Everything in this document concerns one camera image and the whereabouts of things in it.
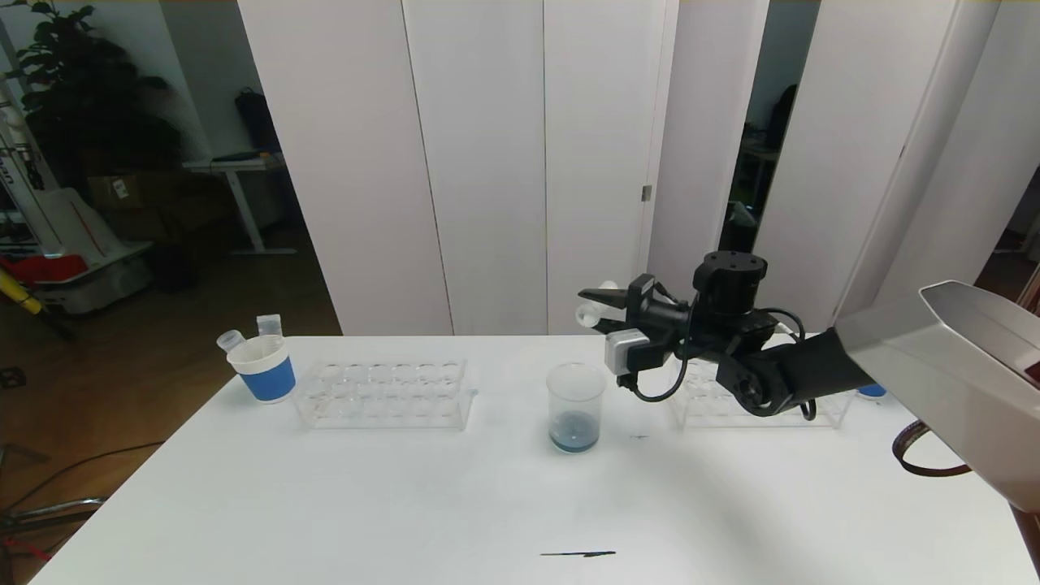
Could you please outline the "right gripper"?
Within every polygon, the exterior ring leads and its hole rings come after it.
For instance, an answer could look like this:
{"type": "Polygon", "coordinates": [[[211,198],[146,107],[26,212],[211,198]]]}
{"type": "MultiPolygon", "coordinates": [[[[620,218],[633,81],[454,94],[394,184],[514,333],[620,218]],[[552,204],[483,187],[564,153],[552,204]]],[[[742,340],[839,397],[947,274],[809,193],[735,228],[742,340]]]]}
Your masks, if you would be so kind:
{"type": "Polygon", "coordinates": [[[645,334],[687,334],[691,305],[677,299],[652,275],[642,274],[627,290],[617,288],[584,288],[577,292],[587,302],[615,310],[626,307],[626,323],[599,317],[593,330],[609,336],[617,331],[634,328],[645,334]]]}

